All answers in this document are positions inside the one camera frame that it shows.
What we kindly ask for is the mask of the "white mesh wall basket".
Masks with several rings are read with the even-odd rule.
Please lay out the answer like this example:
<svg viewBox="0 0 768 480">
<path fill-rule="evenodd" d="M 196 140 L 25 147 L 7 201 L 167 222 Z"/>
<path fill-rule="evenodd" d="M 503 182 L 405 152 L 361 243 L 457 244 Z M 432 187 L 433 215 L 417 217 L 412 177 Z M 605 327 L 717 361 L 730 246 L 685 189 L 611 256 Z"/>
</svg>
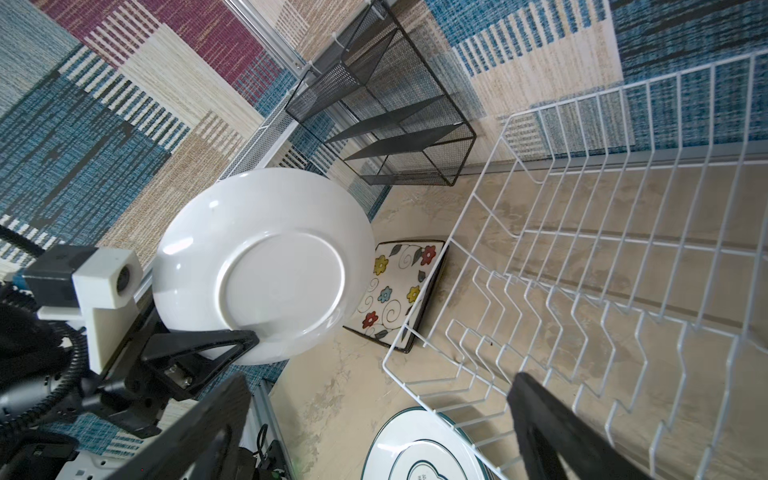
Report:
<svg viewBox="0 0 768 480">
<path fill-rule="evenodd" d="M 256 133 L 246 142 L 245 146 L 235 155 L 225 168 L 218 180 L 248 173 L 254 169 L 267 168 L 289 141 L 299 124 L 286 112 L 287 100 L 269 114 Z"/>
</svg>

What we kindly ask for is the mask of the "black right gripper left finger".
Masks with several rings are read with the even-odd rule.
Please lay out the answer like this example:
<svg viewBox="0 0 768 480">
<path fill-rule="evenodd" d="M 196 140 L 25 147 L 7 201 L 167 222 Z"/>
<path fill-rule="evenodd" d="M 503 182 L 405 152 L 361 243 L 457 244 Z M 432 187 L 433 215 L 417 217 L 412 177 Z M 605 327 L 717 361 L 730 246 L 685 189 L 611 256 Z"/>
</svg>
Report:
<svg viewBox="0 0 768 480">
<path fill-rule="evenodd" d="M 243 375 L 226 379 L 111 477 L 234 479 L 250 402 Z"/>
</svg>

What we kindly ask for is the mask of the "white round plate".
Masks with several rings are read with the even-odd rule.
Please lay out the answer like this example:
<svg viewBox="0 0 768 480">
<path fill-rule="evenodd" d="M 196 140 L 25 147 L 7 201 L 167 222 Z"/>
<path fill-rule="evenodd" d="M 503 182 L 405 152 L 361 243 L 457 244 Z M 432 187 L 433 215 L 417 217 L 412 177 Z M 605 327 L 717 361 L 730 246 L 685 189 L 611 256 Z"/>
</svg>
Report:
<svg viewBox="0 0 768 480">
<path fill-rule="evenodd" d="M 361 479 L 491 479 L 470 438 L 446 415 L 404 409 L 378 431 Z"/>
<path fill-rule="evenodd" d="M 371 223 L 343 187 L 274 167 L 221 180 L 171 221 L 152 293 L 172 331 L 247 330 L 243 365 L 288 360 L 331 338 L 373 275 Z"/>
</svg>

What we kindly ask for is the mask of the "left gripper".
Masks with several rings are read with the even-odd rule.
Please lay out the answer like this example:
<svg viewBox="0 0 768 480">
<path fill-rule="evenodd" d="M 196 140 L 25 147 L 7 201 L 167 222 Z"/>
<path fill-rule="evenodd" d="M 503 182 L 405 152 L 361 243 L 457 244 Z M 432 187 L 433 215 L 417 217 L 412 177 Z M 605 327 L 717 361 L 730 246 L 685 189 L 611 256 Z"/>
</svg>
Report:
<svg viewBox="0 0 768 480">
<path fill-rule="evenodd" d="M 170 400 L 197 397 L 258 344 L 251 330 L 169 332 L 149 305 L 107 370 L 82 382 L 81 409 L 135 437 L 156 436 Z"/>
</svg>

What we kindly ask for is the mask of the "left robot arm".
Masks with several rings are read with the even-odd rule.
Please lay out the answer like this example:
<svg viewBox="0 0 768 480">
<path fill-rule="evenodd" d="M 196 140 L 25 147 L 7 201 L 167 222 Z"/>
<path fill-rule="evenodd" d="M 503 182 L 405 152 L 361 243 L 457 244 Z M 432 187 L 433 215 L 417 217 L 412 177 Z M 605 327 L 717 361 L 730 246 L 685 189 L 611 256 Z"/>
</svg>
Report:
<svg viewBox="0 0 768 480">
<path fill-rule="evenodd" d="M 42 247 L 9 228 L 31 257 L 1 279 L 1 470 L 57 473 L 75 439 L 45 427 L 92 414 L 139 439 L 161 433 L 170 401 L 190 400 L 253 349 L 247 330 L 172 331 L 135 294 L 143 278 L 125 249 Z"/>
</svg>

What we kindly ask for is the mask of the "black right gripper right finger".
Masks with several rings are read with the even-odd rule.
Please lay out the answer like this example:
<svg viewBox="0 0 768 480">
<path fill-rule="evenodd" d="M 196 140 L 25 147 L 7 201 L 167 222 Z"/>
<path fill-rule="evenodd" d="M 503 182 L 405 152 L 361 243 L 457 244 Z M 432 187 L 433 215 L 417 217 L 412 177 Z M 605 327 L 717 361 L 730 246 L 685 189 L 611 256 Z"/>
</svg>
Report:
<svg viewBox="0 0 768 480">
<path fill-rule="evenodd" d="M 646 479 L 534 377 L 515 375 L 507 395 L 520 454 L 530 479 Z"/>
</svg>

